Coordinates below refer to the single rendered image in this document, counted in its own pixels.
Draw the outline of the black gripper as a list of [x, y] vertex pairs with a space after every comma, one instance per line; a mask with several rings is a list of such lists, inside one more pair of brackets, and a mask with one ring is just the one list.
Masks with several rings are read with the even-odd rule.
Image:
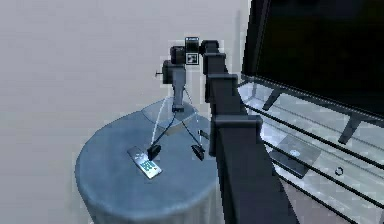
[[[173, 112], [183, 112], [183, 91], [186, 84], [186, 59], [185, 59], [185, 47], [184, 46], [172, 46], [170, 48], [171, 58], [165, 60], [162, 65], [162, 71], [156, 72], [155, 75], [161, 74], [163, 77], [164, 84], [171, 84], [173, 88]], [[153, 132], [153, 141], [150, 144], [150, 147], [147, 149], [148, 159], [150, 161], [154, 160], [161, 151], [161, 146], [159, 141], [161, 138], [168, 132], [172, 126], [176, 115], [173, 115], [171, 121], [168, 123], [166, 128], [161, 132], [161, 134], [154, 138], [156, 134], [156, 129], [158, 124], [155, 124]], [[194, 155], [200, 160], [205, 159], [205, 149], [201, 144], [201, 140], [198, 137], [198, 122], [184, 122], [182, 121], [182, 126], [188, 133], [188, 135], [193, 139], [194, 144], [191, 146]]]

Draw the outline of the grey remote control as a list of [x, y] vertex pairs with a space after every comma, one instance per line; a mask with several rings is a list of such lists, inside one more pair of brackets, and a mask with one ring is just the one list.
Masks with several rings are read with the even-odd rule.
[[155, 162], [150, 161], [148, 156], [138, 147], [129, 148], [127, 153], [148, 179], [153, 179], [162, 172], [162, 169]]

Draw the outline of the round blue-grey side table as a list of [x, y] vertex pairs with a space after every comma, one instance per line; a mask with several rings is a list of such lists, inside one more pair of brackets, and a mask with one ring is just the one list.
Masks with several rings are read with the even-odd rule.
[[92, 224], [223, 224], [216, 162], [198, 133], [209, 120], [190, 103], [174, 114], [160, 100], [99, 129], [75, 165]]

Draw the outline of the grey flat laptop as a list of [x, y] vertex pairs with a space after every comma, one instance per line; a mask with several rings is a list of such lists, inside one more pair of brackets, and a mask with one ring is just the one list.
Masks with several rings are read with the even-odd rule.
[[321, 151], [295, 137], [287, 135], [269, 155], [292, 175], [302, 179], [320, 156]]

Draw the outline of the glass television stand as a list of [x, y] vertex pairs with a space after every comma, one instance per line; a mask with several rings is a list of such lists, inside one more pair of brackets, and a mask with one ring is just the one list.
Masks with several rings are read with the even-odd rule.
[[302, 179], [273, 160], [285, 183], [347, 224], [384, 224], [384, 117], [261, 78], [242, 81], [239, 93], [264, 120], [269, 153], [287, 135], [321, 151]]

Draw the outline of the black television set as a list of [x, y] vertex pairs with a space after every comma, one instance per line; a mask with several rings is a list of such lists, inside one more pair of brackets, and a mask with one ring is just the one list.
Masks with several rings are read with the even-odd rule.
[[384, 0], [249, 0], [242, 74], [384, 128]]

